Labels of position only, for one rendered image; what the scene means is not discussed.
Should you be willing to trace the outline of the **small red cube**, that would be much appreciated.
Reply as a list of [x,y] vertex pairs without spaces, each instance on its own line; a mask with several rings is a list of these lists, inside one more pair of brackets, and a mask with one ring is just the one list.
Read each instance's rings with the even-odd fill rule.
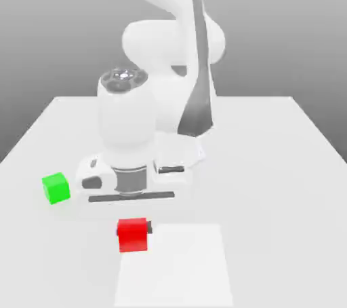
[[119,219],[117,223],[119,252],[148,250],[148,226],[146,218]]

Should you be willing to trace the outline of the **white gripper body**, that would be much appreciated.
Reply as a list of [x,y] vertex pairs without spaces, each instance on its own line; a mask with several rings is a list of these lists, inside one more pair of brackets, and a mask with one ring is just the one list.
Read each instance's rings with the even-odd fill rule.
[[190,212],[190,196],[180,191],[135,195],[88,195],[78,199],[78,216],[174,216]]

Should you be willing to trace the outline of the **small green cube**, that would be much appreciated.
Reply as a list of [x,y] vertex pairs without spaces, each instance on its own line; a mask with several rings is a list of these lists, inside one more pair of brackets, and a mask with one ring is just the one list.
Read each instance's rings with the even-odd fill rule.
[[55,173],[41,179],[48,202],[52,204],[70,199],[70,187],[63,173]]

